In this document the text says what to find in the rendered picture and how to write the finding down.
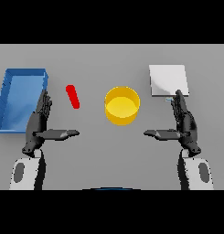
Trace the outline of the blue tray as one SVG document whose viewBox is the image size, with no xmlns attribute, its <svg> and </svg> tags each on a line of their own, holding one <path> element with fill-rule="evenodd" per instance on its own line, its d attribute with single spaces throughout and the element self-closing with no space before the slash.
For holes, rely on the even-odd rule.
<svg viewBox="0 0 224 234">
<path fill-rule="evenodd" d="M 40 93 L 47 86 L 45 69 L 6 69 L 0 90 L 0 133 L 25 133 Z"/>
</svg>

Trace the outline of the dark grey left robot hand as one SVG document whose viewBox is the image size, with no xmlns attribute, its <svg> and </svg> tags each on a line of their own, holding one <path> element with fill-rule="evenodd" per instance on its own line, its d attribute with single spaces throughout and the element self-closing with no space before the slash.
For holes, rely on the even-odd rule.
<svg viewBox="0 0 224 234">
<path fill-rule="evenodd" d="M 65 141 L 80 134 L 77 130 L 47 129 L 48 117 L 52 100 L 46 90 L 41 91 L 37 107 L 31 113 L 26 127 L 26 144 L 22 153 L 34 157 L 35 151 L 40 149 L 46 140 Z"/>
</svg>

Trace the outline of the red beaker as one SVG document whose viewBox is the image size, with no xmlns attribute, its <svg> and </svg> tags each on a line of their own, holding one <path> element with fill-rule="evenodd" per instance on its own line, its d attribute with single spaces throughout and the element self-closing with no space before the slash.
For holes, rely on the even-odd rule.
<svg viewBox="0 0 224 234">
<path fill-rule="evenodd" d="M 74 109 L 78 109 L 80 107 L 80 101 L 75 89 L 75 86 L 69 84 L 66 86 L 66 92 L 69 96 L 70 103 Z"/>
</svg>

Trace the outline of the yellow bowl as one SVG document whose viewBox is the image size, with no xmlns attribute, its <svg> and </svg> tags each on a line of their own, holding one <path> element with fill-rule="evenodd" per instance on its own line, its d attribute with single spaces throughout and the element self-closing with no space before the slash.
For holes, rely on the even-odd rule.
<svg viewBox="0 0 224 234">
<path fill-rule="evenodd" d="M 117 86 L 109 90 L 104 98 L 104 112 L 107 119 L 119 126 L 132 123 L 141 105 L 135 90 L 127 86 Z"/>
</svg>

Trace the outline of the pale square measuring scale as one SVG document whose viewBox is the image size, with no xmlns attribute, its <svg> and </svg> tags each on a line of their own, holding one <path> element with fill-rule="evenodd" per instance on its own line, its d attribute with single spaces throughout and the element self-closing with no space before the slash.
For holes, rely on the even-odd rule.
<svg viewBox="0 0 224 234">
<path fill-rule="evenodd" d="M 189 95 L 184 65 L 150 65 L 149 74 L 153 97 L 173 97 L 177 90 Z"/>
</svg>

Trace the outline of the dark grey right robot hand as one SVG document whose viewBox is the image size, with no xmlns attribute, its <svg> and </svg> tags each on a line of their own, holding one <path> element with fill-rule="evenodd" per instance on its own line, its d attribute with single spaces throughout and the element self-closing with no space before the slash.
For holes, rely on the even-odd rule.
<svg viewBox="0 0 224 234">
<path fill-rule="evenodd" d="M 201 153 L 197 144 L 197 124 L 191 111 L 187 109 L 185 97 L 181 90 L 171 100 L 176 128 L 168 130 L 146 130 L 145 136 L 154 137 L 158 141 L 176 140 L 183 149 L 188 150 L 188 155 L 194 157 Z"/>
</svg>

